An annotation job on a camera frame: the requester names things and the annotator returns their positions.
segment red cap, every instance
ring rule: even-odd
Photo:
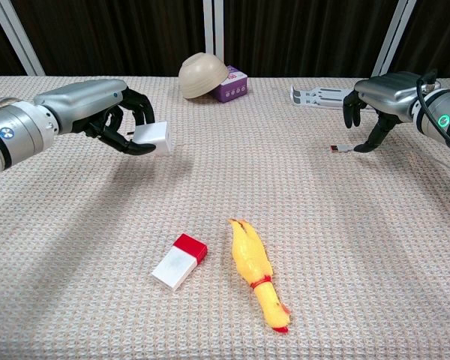
[[[181,236],[173,243],[173,246],[190,254],[192,257],[195,257],[197,265],[202,262],[207,254],[207,245],[186,234],[181,234]]]

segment rubber chicken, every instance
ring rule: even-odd
[[[232,256],[238,273],[250,284],[265,321],[276,332],[288,332],[290,311],[280,303],[272,285],[272,265],[260,237],[245,220],[229,219],[233,228]]]

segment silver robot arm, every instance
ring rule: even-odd
[[[343,117],[348,128],[360,125],[360,109],[367,104],[378,114],[378,122],[368,140],[355,147],[357,152],[371,152],[397,124],[413,122],[427,137],[450,147],[450,90],[441,88],[432,71],[387,73],[358,81],[343,100]]]
[[[78,82],[39,94],[33,103],[0,107],[0,171],[48,149],[55,135],[69,133],[85,132],[125,154],[154,151],[146,136],[134,142],[118,133],[121,107],[133,112],[137,129],[155,123],[149,99],[119,79]]]

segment beige tablecloth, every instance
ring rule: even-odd
[[[0,97],[85,79],[0,77]],[[174,153],[70,134],[0,174],[0,358],[450,358],[450,171],[404,150],[332,154],[376,116],[347,130],[341,111],[290,103],[292,84],[356,79],[250,79],[225,104],[183,99],[176,78],[124,79],[170,122]],[[412,124],[385,143],[450,165]],[[265,242],[288,335],[236,272],[230,217]],[[209,254],[170,292],[150,273],[181,233]]]

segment beige bowl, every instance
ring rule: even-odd
[[[228,77],[228,69],[215,55],[198,52],[185,60],[178,82],[185,99],[196,98],[215,89]]]

